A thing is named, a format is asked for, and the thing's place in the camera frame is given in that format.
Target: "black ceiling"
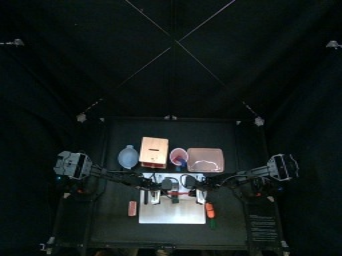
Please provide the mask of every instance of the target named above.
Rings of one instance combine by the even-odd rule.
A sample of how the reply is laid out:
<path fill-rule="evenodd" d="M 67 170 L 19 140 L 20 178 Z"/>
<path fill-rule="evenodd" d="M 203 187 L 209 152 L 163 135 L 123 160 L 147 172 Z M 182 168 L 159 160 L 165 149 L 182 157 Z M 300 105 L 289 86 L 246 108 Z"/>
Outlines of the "black ceiling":
<path fill-rule="evenodd" d="M 72 115 L 268 117 L 341 38 L 338 1 L 2 5 L 3 49 Z"/>

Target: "orange box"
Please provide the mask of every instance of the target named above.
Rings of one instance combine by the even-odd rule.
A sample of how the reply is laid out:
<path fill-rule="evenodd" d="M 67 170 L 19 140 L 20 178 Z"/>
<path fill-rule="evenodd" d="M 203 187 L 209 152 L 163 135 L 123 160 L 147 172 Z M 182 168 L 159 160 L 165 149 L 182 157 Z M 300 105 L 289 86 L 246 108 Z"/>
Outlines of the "orange box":
<path fill-rule="evenodd" d="M 169 139 L 143 137 L 139 162 L 143 167 L 166 169 Z"/>

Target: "metal rod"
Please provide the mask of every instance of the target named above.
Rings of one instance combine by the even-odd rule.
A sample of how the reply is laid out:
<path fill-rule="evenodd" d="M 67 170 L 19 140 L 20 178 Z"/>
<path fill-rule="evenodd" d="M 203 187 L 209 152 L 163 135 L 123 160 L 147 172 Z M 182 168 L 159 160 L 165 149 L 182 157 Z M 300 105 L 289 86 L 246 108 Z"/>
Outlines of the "metal rod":
<path fill-rule="evenodd" d="M 145 18 L 159 28 L 159 30 L 163 31 L 163 33 L 170 36 L 170 34 L 167 33 L 167 31 L 157 24 L 157 22 L 142 12 L 142 10 L 129 1 L 129 0 L 125 0 L 130 5 L 131 7 L 145 16 Z"/>
<path fill-rule="evenodd" d="M 157 57 L 141 68 L 135 71 L 135 73 L 123 80 L 123 82 L 115 87 L 115 89 L 118 89 L 119 87 L 122 87 L 133 78 L 134 76 L 171 49 L 171 47 L 169 47 L 161 54 L 157 55 Z M 99 100 L 97 100 L 90 107 L 82 112 L 82 114 L 86 114 L 92 107 L 95 107 L 101 102 L 103 101 L 103 98 L 101 98 Z"/>
<path fill-rule="evenodd" d="M 157 57 L 155 57 L 142 68 L 139 68 L 139 69 L 135 71 L 135 73 L 134 73 L 129 78 L 126 78 L 126 79 L 123 80 L 123 82 L 115 87 L 115 89 L 118 89 L 121 86 L 123 86 L 123 85 L 133 79 L 133 77 L 134 77 L 142 70 L 145 70 L 145 68 L 146 68 L 153 62 L 155 62 L 155 60 L 157 60 L 170 49 L 171 49 L 171 47 L 169 47 L 162 53 L 159 53 L 159 54 L 157 55 Z"/>
<path fill-rule="evenodd" d="M 178 41 L 182 42 L 234 2 L 230 1 Z"/>
<path fill-rule="evenodd" d="M 219 79 L 219 77 L 214 74 L 214 72 L 207 68 L 207 66 L 199 61 L 199 59 L 195 57 L 195 55 L 189 51 L 189 49 L 181 44 L 179 41 L 175 41 L 177 44 L 182 47 L 182 49 L 187 52 L 187 54 L 194 58 L 194 60 L 199 63 L 199 65 L 207 70 L 207 72 L 211 74 L 211 76 L 215 78 L 215 80 L 219 82 L 221 85 L 227 87 L 226 83 Z M 237 96 L 234 98 L 245 105 L 245 107 L 250 110 L 250 112 L 254 114 L 255 117 L 259 117 L 258 113 L 253 110 L 250 105 L 241 100 Z"/>

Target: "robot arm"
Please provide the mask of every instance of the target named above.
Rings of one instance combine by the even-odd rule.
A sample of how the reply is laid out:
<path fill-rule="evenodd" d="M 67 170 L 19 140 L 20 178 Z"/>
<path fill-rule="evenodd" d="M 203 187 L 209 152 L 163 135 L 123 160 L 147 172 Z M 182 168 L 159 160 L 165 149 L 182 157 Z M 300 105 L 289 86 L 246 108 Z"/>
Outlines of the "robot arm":
<path fill-rule="evenodd" d="M 155 183 L 134 172 L 109 171 L 92 165 L 90 157 L 84 153 L 63 151 L 58 156 L 54 167 L 58 178 L 68 177 L 71 180 L 82 181 L 88 176 L 95 176 L 113 182 L 123 183 L 142 190 L 159 190 L 162 184 Z"/>

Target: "table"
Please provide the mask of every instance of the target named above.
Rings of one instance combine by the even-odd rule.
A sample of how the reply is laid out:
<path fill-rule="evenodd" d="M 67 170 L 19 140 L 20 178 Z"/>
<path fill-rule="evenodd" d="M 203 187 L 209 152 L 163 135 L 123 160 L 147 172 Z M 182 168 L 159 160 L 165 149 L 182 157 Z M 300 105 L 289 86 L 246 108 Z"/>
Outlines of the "table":
<path fill-rule="evenodd" d="M 79 144 L 95 163 L 119 170 L 121 150 L 130 144 L 139 152 L 145 136 L 167 138 L 170 150 L 221 148 L 229 173 L 263 166 L 269 160 L 263 129 L 250 120 L 106 118 L 105 123 L 82 127 Z M 138 165 L 134 171 L 151 169 Z M 174 173 L 175 167 L 169 164 L 162 172 Z M 101 181 L 99 191 L 90 201 L 62 200 L 54 232 L 58 246 L 83 248 L 84 255 L 88 247 L 249 249 L 243 205 L 230 189 L 207 195 L 215 205 L 215 230 L 209 223 L 139 224 L 138 216 L 127 216 L 129 202 L 139 202 L 139 191 L 107 181 Z"/>

